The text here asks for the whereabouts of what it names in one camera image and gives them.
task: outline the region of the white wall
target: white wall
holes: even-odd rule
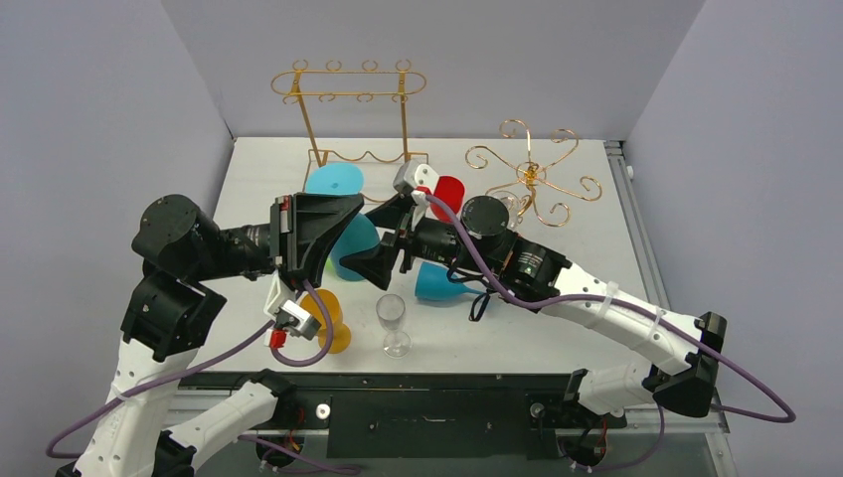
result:
[[[497,136],[501,121],[518,117],[538,136],[569,127],[622,139],[703,0],[163,3],[238,136],[305,133],[298,107],[269,89],[296,59],[316,68],[331,59],[359,68],[373,59],[391,69],[408,58],[429,81],[408,104],[411,135]],[[363,86],[302,80],[305,88],[346,84]],[[311,100],[308,108],[323,137],[401,134],[398,107],[387,97]]]
[[[840,475],[841,18],[835,0],[708,0],[626,143],[671,304],[729,318],[725,353],[797,413],[730,418],[743,477]]]
[[[155,0],[4,2],[0,64],[0,475],[47,476],[47,440],[104,402],[140,214],[213,208],[230,143]]]

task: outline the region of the gold scroll holder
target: gold scroll holder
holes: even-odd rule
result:
[[[469,148],[467,151],[465,151],[465,162],[473,169],[484,169],[486,166],[489,165],[489,160],[483,155],[482,152],[479,152],[479,151],[482,150],[482,151],[485,151],[488,154],[491,154],[492,156],[497,158],[500,162],[504,163],[506,166],[510,167],[511,169],[513,169],[515,171],[515,179],[516,179],[515,181],[510,182],[508,184],[502,184],[502,185],[499,185],[499,186],[491,187],[485,192],[485,194],[488,196],[492,193],[496,193],[496,192],[500,191],[501,193],[509,196],[511,198],[510,208],[512,208],[512,207],[518,207],[519,208],[518,209],[518,216],[517,216],[518,217],[518,224],[521,224],[521,222],[524,220],[524,218],[523,218],[524,213],[526,213],[530,209],[533,209],[533,213],[536,214],[536,218],[538,218],[539,221],[542,224],[544,224],[548,227],[561,227],[561,226],[567,224],[568,221],[571,219],[571,208],[568,207],[568,205],[565,204],[564,202],[557,202],[550,209],[551,215],[559,207],[565,209],[566,215],[565,215],[565,219],[563,221],[556,223],[556,222],[550,222],[547,219],[545,219],[542,216],[542,214],[539,212],[539,205],[538,205],[538,199],[537,199],[537,196],[538,196],[537,187],[538,186],[548,186],[551,189],[555,189],[559,192],[562,192],[564,194],[568,194],[569,196],[573,196],[573,197],[576,197],[577,199],[580,199],[582,201],[587,201],[587,202],[593,202],[593,201],[596,201],[597,199],[599,199],[600,197],[602,197],[603,187],[600,185],[600,182],[598,182],[597,179],[595,179],[592,176],[582,176],[582,177],[580,177],[580,185],[582,185],[583,188],[586,189],[586,192],[591,192],[591,186],[596,186],[597,194],[594,197],[587,197],[583,194],[579,194],[577,192],[570,191],[568,189],[563,189],[563,188],[561,188],[561,187],[559,187],[559,186],[557,186],[557,185],[555,185],[555,184],[553,184],[553,183],[551,183],[547,180],[548,179],[548,170],[550,168],[556,166],[557,164],[559,164],[560,162],[562,162],[563,160],[565,160],[566,158],[568,158],[572,154],[574,154],[574,151],[576,151],[577,148],[580,147],[580,137],[577,136],[577,134],[575,132],[571,131],[571,129],[557,129],[551,134],[551,140],[553,142],[561,144],[563,142],[567,142],[567,141],[573,139],[574,140],[574,146],[572,146],[571,149],[569,149],[566,153],[564,153],[556,161],[548,164],[547,166],[542,166],[539,163],[533,161],[533,145],[532,145],[533,138],[532,138],[532,134],[530,133],[530,128],[527,126],[527,124],[520,119],[507,119],[507,120],[503,121],[501,123],[500,127],[498,128],[498,130],[500,131],[500,133],[503,137],[512,138],[512,137],[515,137],[517,135],[517,130],[514,127],[511,130],[511,132],[507,132],[505,130],[505,127],[509,124],[520,124],[524,128],[525,132],[527,133],[527,160],[526,161],[523,161],[520,164],[515,165],[515,164],[507,161],[506,159],[504,159],[500,155],[498,155],[495,151],[491,150],[489,147],[484,146],[484,145],[477,145],[477,146],[473,146],[473,147]],[[475,164],[474,162],[472,162],[471,161],[472,154],[473,154],[474,158],[480,159],[480,161],[482,161],[482,162],[480,164]],[[518,195],[516,195],[515,193],[507,190],[507,188],[512,187],[512,186],[516,186],[518,184],[524,185],[527,188],[527,191],[528,191],[528,194],[522,196],[521,198],[519,198]]]
[[[310,68],[310,64],[307,60],[296,60],[292,64],[292,70],[288,70],[283,73],[279,73],[275,75],[270,83],[270,87],[272,91],[276,94],[280,94],[283,96],[283,103],[284,104],[296,104],[298,103],[299,107],[301,108],[301,117],[304,119],[304,125],[307,127],[307,135],[310,137],[310,146],[311,148],[308,150],[308,160],[307,160],[307,171],[304,175],[304,184],[307,183],[307,179],[310,177],[310,170],[313,164],[313,158],[315,157],[317,167],[323,167],[325,164],[328,163],[329,158],[336,158],[340,161],[345,162],[360,162],[363,159],[369,157],[373,159],[376,163],[380,164],[393,164],[398,162],[400,159],[404,158],[404,162],[408,162],[413,159],[415,156],[420,156],[424,163],[428,163],[428,155],[426,152],[418,152],[418,151],[410,151],[407,144],[407,101],[411,95],[416,94],[422,91],[427,86],[427,78],[419,72],[414,72],[412,70],[413,64],[410,63],[410,60],[399,60],[395,64],[394,71],[388,70],[380,70],[378,62],[374,60],[366,60],[360,66],[359,70],[343,70],[342,63],[336,60],[331,60],[325,64],[325,68],[323,70],[312,70]],[[396,88],[395,90],[389,91],[308,91],[303,90],[301,83],[302,80],[306,77],[313,77],[317,75],[323,76],[344,76],[344,75],[380,75],[380,76],[394,76],[396,77]],[[278,80],[283,77],[289,77],[292,79],[289,88],[279,88],[277,86]],[[420,81],[421,86],[408,90],[408,80],[412,79],[413,82]],[[384,159],[378,157],[372,151],[367,150],[363,154],[358,157],[349,157],[343,155],[333,149],[320,149],[319,146],[316,144],[316,135],[313,133],[313,127],[310,124],[310,116],[307,114],[307,107],[304,104],[304,99],[307,97],[315,97],[319,99],[319,102],[330,102],[340,96],[353,96],[357,98],[358,102],[371,102],[378,96],[389,96],[390,99],[397,103],[400,106],[401,111],[401,130],[402,130],[402,145],[403,145],[403,152],[399,154],[397,157],[393,159]],[[381,204],[386,201],[384,200],[376,200],[370,197],[367,197],[365,194],[363,195],[366,200]]]

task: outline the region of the white table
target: white table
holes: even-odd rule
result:
[[[523,139],[411,139],[410,150],[429,153],[429,163],[439,174],[461,179],[468,199],[515,178],[511,169],[496,160],[484,170],[469,168],[464,153],[477,144],[489,146],[513,163],[526,159]],[[395,157],[401,152],[401,141],[396,139],[321,139],[319,146],[349,156],[367,149],[384,157]],[[564,147],[550,140],[534,141],[534,160],[548,164],[564,152]],[[214,215],[217,224],[231,228],[268,222],[268,208],[275,197],[301,190],[309,148],[307,138],[239,138]],[[391,184],[398,165],[369,162],[361,163],[360,167],[366,178],[366,194],[378,199],[394,194]],[[519,232],[565,254],[594,275],[616,281],[629,293],[645,297],[641,271],[602,141],[582,141],[577,152],[550,170],[549,180],[582,191],[579,178],[583,175],[593,176],[602,183],[600,200],[584,202],[541,187],[540,210],[546,214],[553,203],[563,200],[571,207],[571,221],[561,228],[549,228],[530,212],[525,215]],[[519,195],[526,192],[523,186],[512,190]],[[403,296],[408,305],[406,331],[414,345],[405,357],[390,358],[382,349],[385,332],[375,316],[375,302],[385,292],[368,282],[340,280],[326,271],[322,287],[339,297],[344,322],[353,334],[345,352],[328,355],[317,365],[298,370],[278,363],[267,348],[255,343],[211,371],[249,372],[271,368],[324,373],[559,374],[580,368],[609,367],[637,356],[578,325],[536,315],[499,300],[493,300],[478,323],[467,319],[473,295],[447,305],[421,304],[413,295],[418,264],[406,275],[396,270],[389,290]],[[257,282],[229,278],[207,285],[229,301],[215,321],[205,347],[200,349],[196,363],[228,350],[267,319],[260,311],[268,291],[267,278]],[[289,339],[282,352],[301,359],[317,350],[315,340]]]

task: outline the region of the metal frame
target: metal frame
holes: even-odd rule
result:
[[[641,271],[641,279],[644,282],[647,301],[670,309],[670,302],[667,298],[667,291],[664,288],[664,282],[662,281],[658,264],[656,263],[655,253],[650,244],[650,238],[647,235],[647,230],[641,219],[641,212],[638,209],[638,202],[632,190],[632,180],[629,178],[626,159],[623,157],[622,144],[619,141],[605,141],[603,146],[606,151],[606,157],[608,158],[612,178],[614,179],[614,185],[617,189],[617,195],[620,199],[620,208],[623,210],[626,227],[629,229],[629,238],[632,240],[632,248],[635,251],[638,268]],[[714,396],[714,402],[720,403],[720,397],[717,394]],[[651,414],[655,414],[654,409],[651,409],[650,412]],[[637,422],[637,419],[629,415],[627,417],[629,417],[633,429],[646,425],[644,422]],[[709,417],[702,419],[709,421],[709,425],[698,427],[694,431],[705,433],[717,475],[720,477],[737,477],[738,471],[735,467],[735,460],[726,438],[726,434],[729,433],[729,424],[726,421],[726,415],[722,412],[712,412],[709,414]],[[657,429],[657,415],[655,417],[650,415],[649,418],[644,420],[649,423],[648,425],[652,425],[654,429]],[[674,432],[679,430],[677,429],[677,424],[680,427],[684,426],[681,420],[681,416],[671,415],[671,418],[668,419],[669,431]]]
[[[292,76],[289,88],[276,86],[275,83],[278,80],[287,76]],[[343,76],[394,76],[396,77],[397,82],[395,90],[392,91],[303,90],[301,86],[302,80],[306,77],[314,76],[334,76],[340,78]],[[407,82],[409,79],[419,80],[421,81],[421,85],[415,89],[408,90]],[[392,164],[402,158],[404,158],[404,162],[408,162],[415,156],[419,156],[420,160],[423,160],[424,163],[429,163],[429,157],[426,152],[411,151],[409,149],[407,134],[407,101],[410,99],[411,95],[421,92],[426,86],[427,78],[423,74],[413,71],[413,64],[410,63],[410,60],[398,60],[395,64],[394,71],[380,70],[378,62],[374,60],[365,60],[358,70],[343,70],[342,63],[337,60],[329,60],[328,63],[325,64],[325,68],[321,70],[311,69],[307,60],[296,60],[292,64],[292,70],[275,75],[272,78],[272,81],[269,82],[269,87],[274,93],[282,96],[281,101],[284,104],[298,103],[301,109],[301,117],[304,120],[304,126],[307,128],[307,135],[310,138],[311,149],[309,149],[307,153],[307,171],[304,174],[304,183],[301,186],[301,190],[304,190],[307,178],[310,177],[310,170],[313,165],[314,158],[317,168],[325,166],[328,163],[330,156],[334,156],[337,160],[345,162],[359,162],[367,157],[370,157],[374,159],[376,163],[380,164]],[[400,105],[401,112],[403,152],[393,159],[382,159],[374,152],[368,150],[359,157],[348,157],[333,149],[319,149],[319,146],[316,145],[316,135],[313,132],[313,126],[310,124],[310,115],[307,113],[307,107],[304,104],[304,99],[306,97],[316,97],[319,99],[319,102],[331,102],[336,99],[337,96],[353,96],[357,98],[357,102],[371,102],[375,99],[375,97],[389,96],[393,102],[398,103]],[[385,200],[373,199],[365,194],[363,197],[370,203],[374,204],[386,202]]]

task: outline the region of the clear wine glass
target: clear wine glass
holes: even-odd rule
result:
[[[404,299],[398,295],[382,296],[375,305],[378,321],[387,331],[384,338],[384,353],[392,358],[401,358],[410,352],[413,341],[410,335],[402,331],[407,318],[407,307]]]
[[[507,228],[514,231],[521,224],[521,218],[518,217],[518,211],[521,209],[521,200],[515,194],[509,191],[495,191],[489,194],[491,197],[501,201],[509,212],[509,223]]]

